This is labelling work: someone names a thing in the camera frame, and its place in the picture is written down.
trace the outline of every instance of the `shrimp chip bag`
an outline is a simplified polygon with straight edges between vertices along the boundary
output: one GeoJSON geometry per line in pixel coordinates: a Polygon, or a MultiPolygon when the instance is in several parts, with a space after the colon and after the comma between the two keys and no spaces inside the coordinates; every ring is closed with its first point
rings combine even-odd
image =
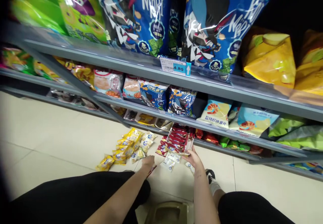
{"type": "Polygon", "coordinates": [[[229,128],[251,136],[260,137],[278,117],[278,112],[243,103],[238,116],[230,123],[229,128]]]}
{"type": "Polygon", "coordinates": [[[233,100],[209,95],[208,104],[206,105],[202,116],[197,120],[229,128],[228,113],[232,103],[233,100]]]}

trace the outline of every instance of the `potato chip bag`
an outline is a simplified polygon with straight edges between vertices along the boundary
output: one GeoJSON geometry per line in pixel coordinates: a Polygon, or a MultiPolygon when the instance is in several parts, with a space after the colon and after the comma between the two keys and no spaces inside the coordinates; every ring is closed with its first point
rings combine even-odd
{"type": "Polygon", "coordinates": [[[243,65],[245,77],[294,88],[296,68],[290,36],[287,34],[270,32],[253,35],[243,65]]]}
{"type": "Polygon", "coordinates": [[[197,120],[229,128],[228,113],[232,103],[233,100],[209,95],[208,104],[206,105],[202,116],[197,120]]]}
{"type": "Polygon", "coordinates": [[[306,31],[302,56],[290,99],[323,106],[323,33],[306,31]]]}
{"type": "Polygon", "coordinates": [[[243,103],[238,116],[229,124],[229,129],[260,137],[278,117],[276,111],[243,103]]]}
{"type": "Polygon", "coordinates": [[[102,159],[101,163],[95,167],[97,171],[109,171],[111,166],[114,163],[114,159],[111,155],[104,155],[104,159],[102,159]]]}

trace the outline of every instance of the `store shelf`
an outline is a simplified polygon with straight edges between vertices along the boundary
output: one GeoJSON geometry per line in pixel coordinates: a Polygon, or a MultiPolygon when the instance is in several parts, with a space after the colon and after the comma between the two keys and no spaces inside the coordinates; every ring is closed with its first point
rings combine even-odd
{"type": "Polygon", "coordinates": [[[230,77],[230,82],[223,82],[216,79],[216,73],[203,71],[201,68],[192,68],[191,77],[167,73],[162,71],[157,58],[147,55],[61,36],[48,29],[35,29],[11,22],[7,27],[8,34],[4,39],[8,43],[18,46],[25,44],[42,53],[107,67],[323,122],[323,107],[290,101],[274,90],[271,84],[234,75],[230,77]],[[201,73],[208,76],[201,76],[194,71],[202,71],[201,73]]]}

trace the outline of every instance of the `beige floor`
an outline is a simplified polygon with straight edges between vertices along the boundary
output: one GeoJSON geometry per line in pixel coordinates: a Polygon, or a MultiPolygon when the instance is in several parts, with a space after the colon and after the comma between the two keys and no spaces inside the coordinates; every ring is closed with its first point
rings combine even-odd
{"type": "MultiPolygon", "coordinates": [[[[47,103],[23,100],[0,92],[1,159],[11,198],[58,178],[95,171],[105,153],[129,129],[119,123],[47,103]]],[[[159,136],[149,153],[154,154],[159,136]]],[[[213,169],[226,192],[252,191],[263,195],[295,223],[322,223],[323,183],[196,147],[205,168],[213,169]]],[[[157,155],[156,163],[162,161],[157,155]]],[[[141,162],[114,165],[111,171],[138,170],[141,162]]],[[[152,202],[193,200],[193,175],[184,165],[163,168],[148,178],[152,202]]],[[[146,207],[138,210],[140,223],[146,207]]]]}

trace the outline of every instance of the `price label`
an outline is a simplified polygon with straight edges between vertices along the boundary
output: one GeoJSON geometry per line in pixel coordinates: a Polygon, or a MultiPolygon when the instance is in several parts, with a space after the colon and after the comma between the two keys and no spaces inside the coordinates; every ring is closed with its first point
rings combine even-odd
{"type": "Polygon", "coordinates": [[[160,58],[160,62],[161,67],[165,72],[177,73],[185,76],[191,75],[191,63],[168,58],[160,58]]]}

